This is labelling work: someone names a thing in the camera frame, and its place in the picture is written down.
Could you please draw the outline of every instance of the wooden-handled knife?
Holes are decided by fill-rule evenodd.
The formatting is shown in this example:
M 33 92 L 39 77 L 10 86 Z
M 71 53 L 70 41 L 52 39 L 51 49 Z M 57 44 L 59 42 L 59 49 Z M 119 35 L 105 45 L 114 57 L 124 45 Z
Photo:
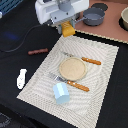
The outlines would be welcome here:
M 89 63 L 93 63 L 93 64 L 97 64 L 97 65 L 101 65 L 101 62 L 100 61 L 97 61 L 97 60 L 92 60 L 92 59 L 89 59 L 89 58 L 85 58 L 85 57 L 78 57 L 78 56 L 75 56 L 75 55 L 72 55 L 72 54 L 69 54 L 69 53 L 66 53 L 66 52 L 62 52 L 64 55 L 67 55 L 69 57 L 77 57 L 77 58 L 80 58 L 82 59 L 83 61 L 86 61 L 86 62 L 89 62 Z

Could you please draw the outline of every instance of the white robot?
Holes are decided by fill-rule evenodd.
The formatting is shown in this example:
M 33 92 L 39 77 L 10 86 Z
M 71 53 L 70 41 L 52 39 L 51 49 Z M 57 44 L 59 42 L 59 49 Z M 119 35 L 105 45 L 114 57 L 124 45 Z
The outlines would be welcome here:
M 69 28 L 75 28 L 76 18 L 88 9 L 89 0 L 37 0 L 35 9 L 40 24 L 56 27 L 64 37 L 73 35 Z

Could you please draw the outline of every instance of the bowl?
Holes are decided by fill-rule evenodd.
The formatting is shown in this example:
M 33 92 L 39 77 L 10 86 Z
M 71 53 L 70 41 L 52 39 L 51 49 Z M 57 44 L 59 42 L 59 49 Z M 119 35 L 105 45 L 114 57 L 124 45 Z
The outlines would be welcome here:
M 123 19 L 124 27 L 128 30 L 128 7 L 122 11 L 121 17 Z

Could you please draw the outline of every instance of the fork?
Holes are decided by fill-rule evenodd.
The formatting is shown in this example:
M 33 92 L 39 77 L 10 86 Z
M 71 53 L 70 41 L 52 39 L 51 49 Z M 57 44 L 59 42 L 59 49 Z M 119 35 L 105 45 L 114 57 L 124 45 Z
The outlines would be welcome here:
M 73 81 L 65 80 L 65 79 L 61 78 L 60 76 L 57 76 L 57 75 L 55 75 L 55 74 L 53 74 L 51 72 L 48 74 L 48 77 L 51 78 L 51 79 L 53 79 L 53 80 L 56 80 L 56 81 L 65 82 L 65 83 L 67 83 L 67 84 L 69 84 L 69 85 L 71 85 L 73 87 L 76 87 L 78 89 L 81 89 L 83 91 L 86 91 L 86 92 L 89 91 L 89 88 L 88 87 L 85 87 L 83 85 L 77 84 L 77 83 L 75 83 Z

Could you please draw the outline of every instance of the knife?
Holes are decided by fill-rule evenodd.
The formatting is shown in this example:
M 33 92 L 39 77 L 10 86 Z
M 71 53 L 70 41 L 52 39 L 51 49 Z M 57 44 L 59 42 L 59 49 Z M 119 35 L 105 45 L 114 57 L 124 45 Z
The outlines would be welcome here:
M 69 57 L 77 57 L 77 58 L 80 58 L 82 59 L 83 61 L 86 61 L 86 62 L 89 62 L 89 63 L 93 63 L 93 64 L 97 64 L 97 65 L 101 65 L 101 62 L 100 61 L 97 61 L 97 60 L 92 60 L 92 59 L 88 59 L 88 58 L 85 58 L 85 57 L 78 57 L 78 56 L 75 56 L 75 55 L 72 55 L 72 54 L 69 54 L 69 53 L 66 53 L 66 52 L 62 52 L 64 55 L 67 55 Z
M 67 83 L 67 84 L 69 84 L 69 85 L 71 85 L 71 86 L 74 86 L 74 87 L 76 87 L 76 88 L 78 88 L 78 89 L 81 89 L 81 90 L 83 90 L 83 91 L 86 91 L 86 92 L 89 91 L 89 88 L 88 88 L 88 87 L 85 87 L 85 86 L 83 86 L 83 85 L 77 84 L 77 83 L 75 83 L 75 82 L 73 82 L 73 81 L 69 81 L 69 80 L 62 79 L 61 77 L 59 77 L 59 76 L 57 76 L 57 75 L 55 75 L 55 74 L 53 74 L 53 73 L 51 73 L 51 72 L 48 74 L 48 76 L 49 76 L 51 79 L 53 79 L 53 80 L 61 81 L 61 82 Z

